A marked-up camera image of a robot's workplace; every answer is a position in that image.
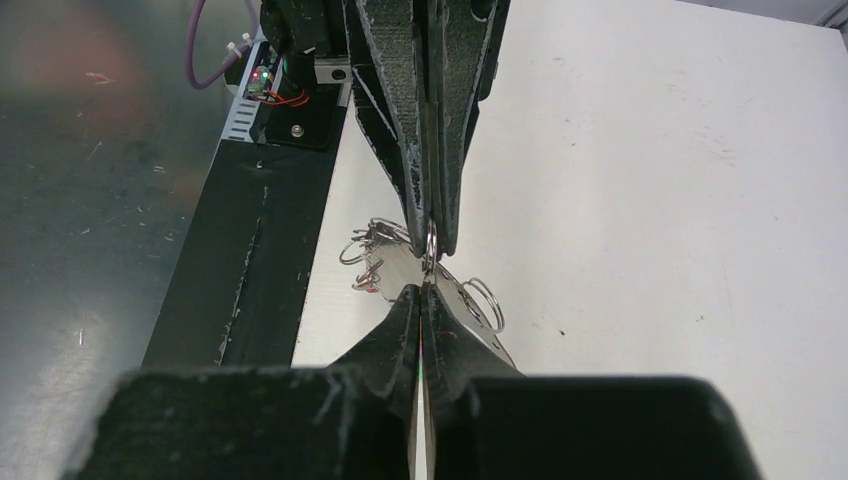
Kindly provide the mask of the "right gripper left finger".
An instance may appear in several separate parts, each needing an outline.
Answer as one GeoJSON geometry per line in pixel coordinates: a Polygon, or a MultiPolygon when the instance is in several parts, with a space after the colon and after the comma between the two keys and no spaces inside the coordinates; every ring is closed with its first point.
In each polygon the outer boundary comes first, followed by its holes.
{"type": "Polygon", "coordinates": [[[388,314],[331,365],[355,379],[388,412],[409,424],[417,408],[420,287],[402,288],[388,314]]]}

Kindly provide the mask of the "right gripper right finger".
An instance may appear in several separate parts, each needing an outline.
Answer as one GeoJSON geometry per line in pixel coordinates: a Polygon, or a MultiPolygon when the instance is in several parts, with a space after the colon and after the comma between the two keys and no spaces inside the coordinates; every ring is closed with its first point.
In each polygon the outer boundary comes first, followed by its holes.
{"type": "Polygon", "coordinates": [[[435,424],[458,419],[458,401],[471,380],[522,376],[459,322],[433,283],[421,287],[421,346],[426,405],[435,424]]]}

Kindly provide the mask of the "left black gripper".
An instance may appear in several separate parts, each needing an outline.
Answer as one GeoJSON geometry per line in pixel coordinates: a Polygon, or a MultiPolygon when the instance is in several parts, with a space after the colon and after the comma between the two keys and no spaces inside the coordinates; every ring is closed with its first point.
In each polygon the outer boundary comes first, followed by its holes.
{"type": "Polygon", "coordinates": [[[508,1],[263,1],[259,25],[292,68],[346,59],[361,129],[401,200],[415,256],[427,218],[455,253],[462,174],[491,93],[508,1]]]}

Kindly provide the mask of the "perforated metal ring plate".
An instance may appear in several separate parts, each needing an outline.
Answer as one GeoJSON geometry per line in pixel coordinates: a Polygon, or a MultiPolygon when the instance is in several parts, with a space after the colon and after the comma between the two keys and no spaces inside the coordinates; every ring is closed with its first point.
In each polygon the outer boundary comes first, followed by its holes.
{"type": "MultiPolygon", "coordinates": [[[[372,252],[362,262],[365,264],[365,270],[355,277],[353,289],[378,293],[386,301],[393,303],[403,287],[410,284],[419,285],[425,280],[421,262],[413,256],[407,242],[382,235],[367,240],[371,242],[372,252]]],[[[481,326],[466,308],[460,293],[460,283],[465,280],[456,278],[441,265],[436,267],[433,280],[459,322],[499,358],[514,365],[514,360],[498,338],[499,334],[493,334],[481,326]]],[[[476,292],[473,295],[489,319],[494,320],[484,301],[476,292]]]]}

